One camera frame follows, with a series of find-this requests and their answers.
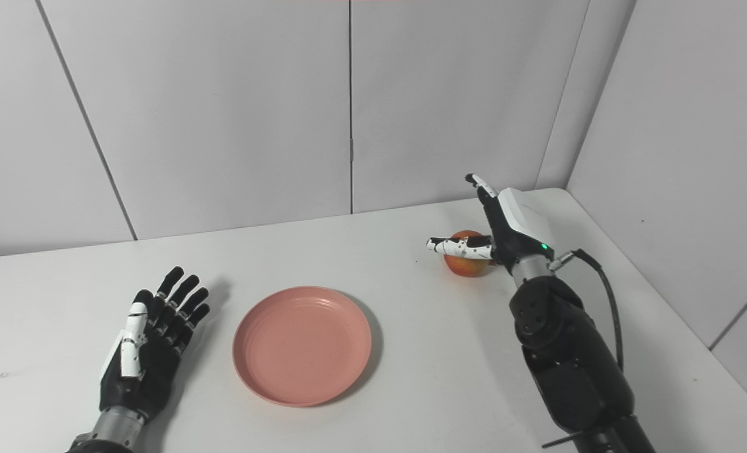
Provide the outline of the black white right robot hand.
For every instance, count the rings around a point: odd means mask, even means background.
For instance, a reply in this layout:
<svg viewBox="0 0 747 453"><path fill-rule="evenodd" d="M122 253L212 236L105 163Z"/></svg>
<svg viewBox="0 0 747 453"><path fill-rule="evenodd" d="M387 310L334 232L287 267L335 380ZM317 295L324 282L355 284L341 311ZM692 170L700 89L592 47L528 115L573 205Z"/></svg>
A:
<svg viewBox="0 0 747 453"><path fill-rule="evenodd" d="M551 227L527 204L526 193L514 188L497 191L474 173L465 175L465 181L476 190L490 235L430 237L426 247L446 256L502 265L518 286L538 276L554 275Z"/></svg>

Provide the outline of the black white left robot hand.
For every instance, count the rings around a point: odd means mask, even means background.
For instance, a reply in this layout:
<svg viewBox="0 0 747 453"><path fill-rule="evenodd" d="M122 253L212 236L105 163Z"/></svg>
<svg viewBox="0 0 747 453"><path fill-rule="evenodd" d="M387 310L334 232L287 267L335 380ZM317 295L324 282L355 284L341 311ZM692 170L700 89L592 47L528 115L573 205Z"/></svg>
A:
<svg viewBox="0 0 747 453"><path fill-rule="evenodd" d="M173 267L155 291L140 290L103 370L99 410L130 410L152 421L172 395L184 352L209 315L200 278Z"/></svg>

